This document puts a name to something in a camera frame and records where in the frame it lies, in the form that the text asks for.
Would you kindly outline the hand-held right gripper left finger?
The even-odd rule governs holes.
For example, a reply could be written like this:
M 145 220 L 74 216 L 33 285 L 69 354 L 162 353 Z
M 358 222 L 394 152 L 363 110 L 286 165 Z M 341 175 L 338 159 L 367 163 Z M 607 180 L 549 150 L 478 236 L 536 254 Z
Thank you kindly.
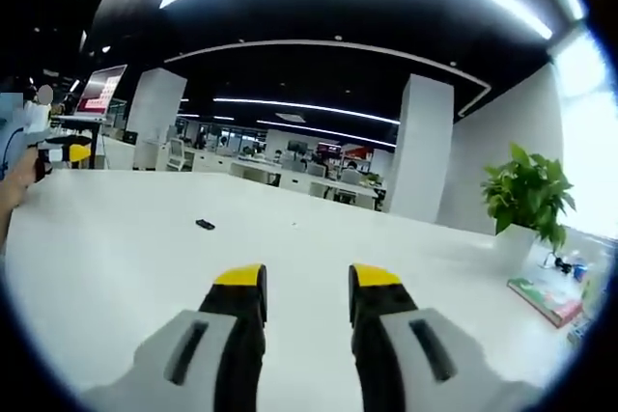
M 254 411 L 266 352 L 267 269 L 218 276 L 199 309 L 139 344 L 118 380 L 81 397 L 90 411 Z

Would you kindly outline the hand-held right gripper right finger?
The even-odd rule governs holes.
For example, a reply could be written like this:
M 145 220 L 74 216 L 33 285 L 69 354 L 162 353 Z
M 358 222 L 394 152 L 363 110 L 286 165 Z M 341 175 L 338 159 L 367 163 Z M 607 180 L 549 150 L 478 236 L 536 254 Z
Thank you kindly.
M 482 346 L 393 273 L 349 267 L 351 352 L 366 411 L 526 411 L 539 388 L 502 378 Z

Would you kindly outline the person's left hand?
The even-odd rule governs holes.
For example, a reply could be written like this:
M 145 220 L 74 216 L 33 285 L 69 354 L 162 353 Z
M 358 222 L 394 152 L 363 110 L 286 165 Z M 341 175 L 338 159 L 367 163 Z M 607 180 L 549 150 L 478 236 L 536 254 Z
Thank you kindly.
M 29 148 L 1 183 L 1 199 L 10 207 L 16 207 L 27 189 L 36 182 L 38 150 Z

